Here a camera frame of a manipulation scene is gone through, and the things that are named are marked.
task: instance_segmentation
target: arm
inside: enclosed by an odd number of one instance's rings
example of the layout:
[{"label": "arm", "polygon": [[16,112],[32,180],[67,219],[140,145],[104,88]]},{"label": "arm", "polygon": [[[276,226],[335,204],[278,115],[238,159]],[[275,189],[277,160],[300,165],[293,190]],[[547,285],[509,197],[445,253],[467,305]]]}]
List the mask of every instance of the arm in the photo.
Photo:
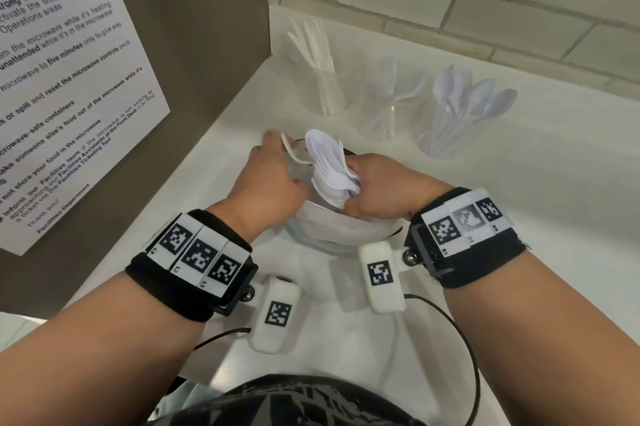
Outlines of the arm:
[{"label": "arm", "polygon": [[[208,210],[248,242],[293,216],[307,189],[267,133],[228,198]],[[146,421],[193,348],[187,320],[121,273],[0,354],[0,418],[14,426]]]},{"label": "arm", "polygon": [[[452,189],[384,156],[347,161],[355,217],[410,217]],[[637,423],[640,347],[531,253],[444,296],[512,424]]]}]

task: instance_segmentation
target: person's left hand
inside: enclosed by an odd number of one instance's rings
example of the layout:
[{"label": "person's left hand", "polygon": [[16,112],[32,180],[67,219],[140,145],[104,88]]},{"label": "person's left hand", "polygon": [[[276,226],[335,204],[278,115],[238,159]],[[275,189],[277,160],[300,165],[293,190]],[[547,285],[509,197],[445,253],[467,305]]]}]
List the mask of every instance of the person's left hand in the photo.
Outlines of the person's left hand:
[{"label": "person's left hand", "polygon": [[307,185],[289,177],[280,132],[271,130],[251,150],[229,196],[207,210],[251,243],[292,218],[307,195]]}]

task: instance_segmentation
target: hand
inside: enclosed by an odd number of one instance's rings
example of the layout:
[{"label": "hand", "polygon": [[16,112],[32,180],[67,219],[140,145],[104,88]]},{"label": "hand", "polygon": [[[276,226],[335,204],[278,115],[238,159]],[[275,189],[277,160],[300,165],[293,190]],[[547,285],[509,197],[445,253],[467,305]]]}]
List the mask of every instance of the hand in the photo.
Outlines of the hand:
[{"label": "hand", "polygon": [[289,177],[284,151],[279,131],[265,133],[229,196],[207,209],[249,243],[292,218],[307,198],[306,184]]},{"label": "hand", "polygon": [[362,189],[347,200],[344,213],[351,217],[409,220],[453,186],[411,170],[387,156],[370,153],[348,156],[347,165],[358,174]]}]

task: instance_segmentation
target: paper notice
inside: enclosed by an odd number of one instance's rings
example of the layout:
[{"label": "paper notice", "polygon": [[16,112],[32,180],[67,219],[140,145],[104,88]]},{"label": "paper notice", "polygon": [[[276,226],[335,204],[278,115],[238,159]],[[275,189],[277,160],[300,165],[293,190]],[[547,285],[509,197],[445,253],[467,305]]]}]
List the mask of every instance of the paper notice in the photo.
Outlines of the paper notice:
[{"label": "paper notice", "polygon": [[168,113],[122,0],[0,0],[0,248],[25,253]]}]

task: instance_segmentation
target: wire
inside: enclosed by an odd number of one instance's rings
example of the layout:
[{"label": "wire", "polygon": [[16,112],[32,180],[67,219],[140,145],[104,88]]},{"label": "wire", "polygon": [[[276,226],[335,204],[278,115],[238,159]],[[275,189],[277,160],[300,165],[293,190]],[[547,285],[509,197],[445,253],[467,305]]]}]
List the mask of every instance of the wire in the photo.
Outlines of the wire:
[{"label": "wire", "polygon": [[453,318],[448,316],[448,314],[438,305],[436,305],[436,303],[434,303],[433,301],[427,300],[427,298],[423,298],[421,296],[418,295],[412,295],[412,294],[406,294],[404,295],[405,299],[416,299],[416,300],[420,300],[420,301],[424,301],[425,303],[431,305],[432,307],[434,307],[436,310],[438,310],[440,312],[440,314],[445,317],[447,319],[447,321],[453,325],[453,328],[456,329],[456,331],[460,334],[460,337],[462,337],[462,340],[465,342],[465,345],[467,346],[467,349],[469,351],[469,355],[471,356],[471,364],[473,364],[474,366],[474,376],[476,378],[476,397],[474,398],[474,406],[473,408],[471,408],[471,414],[469,415],[469,419],[467,420],[467,422],[465,423],[465,426],[471,426],[471,424],[474,423],[474,421],[476,420],[476,416],[478,414],[478,408],[480,407],[480,371],[478,370],[478,364],[476,361],[476,356],[474,355],[474,351],[471,348],[471,344],[469,343],[467,337],[465,336],[464,333],[462,333],[462,330],[460,330],[460,327],[453,321]]},{"label": "wire", "polygon": [[249,333],[249,332],[251,332],[251,328],[247,328],[247,327],[234,328],[233,330],[227,330],[226,332],[222,332],[222,333],[220,333],[220,334],[218,334],[218,335],[216,335],[214,337],[206,339],[202,343],[197,344],[196,347],[194,348],[194,350],[198,350],[199,348],[204,347],[206,344],[211,343],[214,340],[217,340],[217,339],[222,338],[222,337],[227,336],[227,335],[231,335],[233,333]]}]

